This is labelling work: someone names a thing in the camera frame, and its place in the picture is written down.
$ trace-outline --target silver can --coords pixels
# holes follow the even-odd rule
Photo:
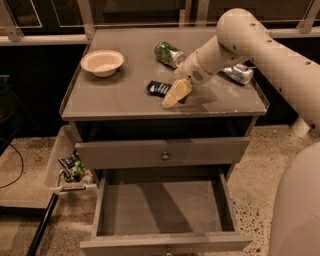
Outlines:
[[[237,64],[233,67],[224,68],[223,71],[231,79],[242,85],[249,83],[254,73],[251,68],[243,64]]]
[[[154,54],[160,62],[172,68],[178,68],[186,59],[183,51],[167,42],[158,42]]]

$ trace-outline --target black cable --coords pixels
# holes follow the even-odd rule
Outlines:
[[[12,181],[12,182],[4,185],[4,186],[1,186],[0,189],[1,189],[1,188],[8,187],[8,186],[12,185],[13,183],[17,182],[17,181],[21,178],[22,173],[23,173],[23,170],[24,170],[24,162],[23,162],[23,158],[22,158],[22,155],[20,154],[19,150],[16,149],[11,143],[9,144],[9,146],[12,147],[12,148],[18,153],[18,155],[20,156],[20,159],[21,159],[21,172],[20,172],[18,178],[16,178],[14,181]]]

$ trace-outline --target bowl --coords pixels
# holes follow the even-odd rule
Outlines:
[[[124,59],[121,53],[111,50],[91,52],[81,59],[81,67],[98,77],[113,75]]]

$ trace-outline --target floor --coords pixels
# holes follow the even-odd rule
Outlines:
[[[253,241],[241,252],[204,253],[205,256],[267,256],[272,209],[277,186],[290,160],[302,149],[319,141],[299,138],[283,126],[254,127],[249,148],[228,181],[234,212],[241,233]],[[51,193],[44,186],[46,164],[55,138],[15,139],[24,160],[21,178],[0,189],[0,205],[46,207]],[[0,187],[21,171],[19,155],[8,149],[0,157]],[[90,238],[95,197],[58,200],[36,255],[80,255],[80,241]],[[0,216],[0,256],[26,255],[39,219]]]

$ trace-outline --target cabinet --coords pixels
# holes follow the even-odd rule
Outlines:
[[[258,85],[239,86],[223,74],[194,87],[184,104],[161,107],[150,80],[173,82],[153,55],[167,41],[187,55],[213,28],[97,30],[90,51],[121,52],[109,78],[83,70],[65,96],[68,121],[83,163],[101,169],[88,255],[158,255],[241,250],[226,180],[241,160],[250,130],[268,103]]]

